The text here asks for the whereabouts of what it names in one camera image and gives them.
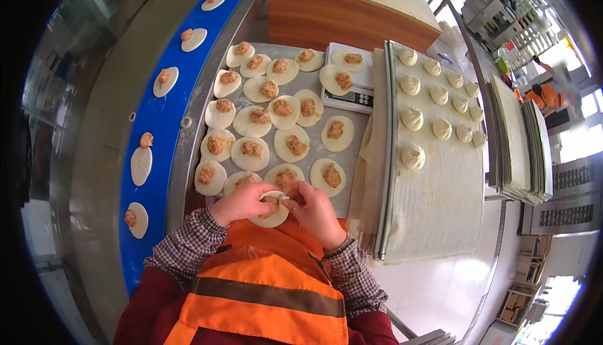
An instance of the raw bun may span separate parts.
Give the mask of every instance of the raw bun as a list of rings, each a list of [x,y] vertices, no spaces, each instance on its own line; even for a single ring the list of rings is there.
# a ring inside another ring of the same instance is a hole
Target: raw bun
[[[425,164],[425,152],[419,145],[404,147],[402,163],[413,171],[418,171]]]
[[[262,88],[263,85],[266,84],[266,82],[268,81],[272,81],[274,82],[272,79],[267,78],[267,77],[253,77],[253,78],[249,78],[247,79],[247,82],[245,82],[245,85],[243,85],[243,95],[245,95],[247,97],[247,99],[255,102],[255,103],[263,103],[263,102],[267,102],[267,101],[272,101],[276,98],[279,97],[279,86],[276,86],[276,96],[274,97],[274,99],[270,99],[265,95],[262,95],[260,93],[260,88]]]
[[[291,107],[293,107],[293,113],[291,113],[289,116],[278,116],[274,112],[274,102],[276,100],[286,100],[291,105]],[[270,121],[272,121],[272,124],[276,129],[290,129],[293,125],[296,124],[297,119],[300,115],[300,101],[298,98],[289,95],[282,95],[276,98],[276,100],[272,100],[270,104],[268,104],[268,115],[270,116]]]
[[[310,145],[310,137],[308,137],[306,131],[299,126],[298,124],[293,125],[290,129],[287,130],[277,130],[274,134],[274,151],[278,155],[279,158],[286,162],[297,162],[298,160],[302,160],[306,157],[307,153],[310,151],[310,147],[304,151],[300,156],[295,156],[291,153],[291,150],[287,147],[287,139],[291,136],[295,136],[299,138],[299,140],[304,145]]]
[[[341,184],[337,185],[335,188],[331,187],[331,185],[328,185],[327,181],[323,177],[324,170],[326,170],[331,163],[335,165],[335,169],[341,176]],[[339,163],[337,163],[335,160],[331,160],[329,158],[320,158],[319,160],[315,161],[314,164],[312,164],[312,168],[310,168],[310,183],[326,193],[328,197],[333,197],[338,195],[345,187],[345,172],[343,172],[343,168],[341,168]]]
[[[452,105],[458,113],[465,113],[469,106],[469,100],[461,95],[455,95],[454,98],[452,98]]]
[[[247,63],[256,55],[260,55],[263,57],[262,63],[260,63],[260,65],[258,65],[258,67],[256,69],[248,68]],[[249,57],[248,59],[246,59],[245,61],[243,61],[239,70],[241,71],[241,75],[245,78],[259,77],[260,75],[266,74],[266,68],[268,67],[270,62],[272,62],[272,60],[267,55],[254,54],[251,57]]]
[[[343,123],[343,134],[339,138],[328,138],[327,133],[331,128],[331,125],[335,121],[341,121]],[[320,132],[320,139],[322,140],[324,147],[329,151],[337,153],[345,150],[354,139],[354,123],[345,116],[333,116],[324,123],[323,130]]]
[[[417,107],[407,107],[402,111],[402,122],[410,130],[419,130],[423,126],[423,112]]]
[[[235,118],[235,105],[232,105],[230,111],[222,113],[216,108],[217,103],[217,100],[212,100],[207,104],[207,109],[205,110],[205,124],[211,129],[227,128]]]
[[[448,102],[448,90],[441,85],[434,85],[431,87],[430,94],[435,104],[443,106]]]
[[[433,122],[433,134],[437,139],[447,140],[452,134],[452,125],[444,119],[437,119]]]
[[[296,94],[293,97],[297,98],[300,101],[300,115],[297,118],[297,123],[299,125],[301,125],[302,127],[311,127],[315,123],[317,123],[318,120],[320,120],[320,118],[324,112],[324,104],[323,104],[323,101],[320,100],[320,97],[318,95],[316,95],[316,93],[314,91],[307,90],[307,89],[299,90],[298,92],[296,92]],[[306,99],[314,100],[314,104],[315,104],[314,112],[315,113],[313,116],[304,117],[303,114],[301,113],[302,103]]]
[[[199,176],[201,168],[203,168],[203,166],[205,166],[206,164],[209,164],[216,170],[216,173],[214,174],[214,176],[212,176],[212,181],[209,182],[209,184],[207,185],[201,184],[201,182],[197,178]],[[216,194],[222,191],[225,181],[226,170],[224,169],[224,167],[222,167],[220,163],[216,162],[215,160],[201,161],[201,163],[197,165],[197,168],[195,170],[194,182],[195,190],[199,194],[202,194],[204,196],[215,196]]]
[[[425,71],[429,73],[429,75],[433,75],[434,77],[437,77],[442,72],[440,63],[436,60],[432,60],[431,58],[423,63],[423,67],[425,68]]]
[[[337,84],[337,82],[335,81],[335,76],[339,73],[348,73],[350,74],[347,70],[335,65],[335,64],[329,64],[329,65],[325,65],[322,69],[320,69],[320,73],[318,74],[318,77],[320,78],[320,83],[324,86],[324,89],[329,91],[330,93],[332,93],[333,95],[336,96],[344,96],[346,93],[350,92],[350,90],[343,90],[340,85]],[[353,82],[354,82],[354,78],[351,77],[351,81],[352,81],[352,87],[353,87]]]
[[[367,64],[364,62],[364,57],[362,58],[362,62],[360,63],[348,63],[345,61],[345,56],[348,54],[360,54],[352,51],[350,49],[337,49],[335,52],[331,54],[331,61],[334,64],[341,66],[343,69],[358,73],[367,68]]]
[[[257,157],[243,154],[241,148],[243,146],[243,142],[245,141],[251,141],[255,144],[262,145],[262,156]],[[266,168],[268,162],[270,161],[270,150],[268,150],[268,144],[261,138],[243,137],[237,139],[235,143],[232,144],[230,155],[232,157],[232,161],[235,162],[238,168],[251,172],[256,172]]]
[[[215,136],[219,138],[223,138],[229,140],[230,142],[226,142],[224,145],[224,150],[218,155],[213,155],[207,149],[207,140],[210,136]],[[205,160],[215,160],[216,162],[223,162],[224,160],[230,158],[230,148],[235,141],[235,136],[226,129],[214,129],[212,131],[207,132],[207,135],[201,141],[201,156]]]
[[[471,142],[473,138],[473,129],[466,123],[462,123],[456,126],[456,136],[461,140],[462,143],[466,144]]]
[[[300,67],[297,62],[295,62],[295,60],[283,58],[283,60],[287,61],[287,67],[283,73],[277,74],[272,71],[272,68],[278,60],[280,60],[280,58],[276,58],[270,61],[270,63],[266,67],[266,77],[272,79],[277,85],[286,85],[287,83],[295,79],[295,77],[297,77],[297,73],[300,71]]]
[[[398,51],[398,58],[406,66],[413,66],[417,63],[417,52],[414,49],[401,47]]]
[[[283,206],[282,203],[280,203],[282,200],[288,200],[289,197],[287,197],[280,190],[270,190],[269,192],[262,194],[259,197],[259,200],[261,200],[262,198],[264,198],[266,196],[275,197],[279,201],[279,210],[270,214],[270,216],[268,216],[266,219],[260,218],[259,216],[253,216],[253,217],[249,218],[249,220],[252,221],[253,223],[257,224],[260,227],[266,227],[266,228],[276,227],[279,224],[281,224],[282,222],[284,222],[287,219],[287,216],[289,215],[289,210],[285,206]]]
[[[267,123],[253,123],[249,118],[253,110],[263,111],[264,108],[260,106],[243,108],[235,116],[232,126],[243,137],[264,137],[272,128],[272,123],[270,121]]]
[[[228,73],[228,72],[229,72],[228,70],[221,69],[218,72],[218,75],[216,75],[216,80],[214,82],[214,96],[218,99],[230,95],[235,90],[237,90],[239,88],[239,86],[241,85],[241,75],[239,73],[236,73],[236,79],[234,82],[229,83],[228,85],[223,84],[220,81],[220,78],[222,77],[222,74]]]
[[[410,96],[415,96],[421,89],[421,81],[414,75],[406,74],[400,78],[400,88]]]
[[[228,178],[224,182],[224,195],[228,196],[229,194],[234,192],[236,190],[236,183],[239,181],[239,179],[248,177],[250,175],[253,175],[253,179],[256,181],[256,183],[263,182],[260,175],[256,174],[255,172],[251,172],[251,171],[235,172],[234,174],[228,176]]]

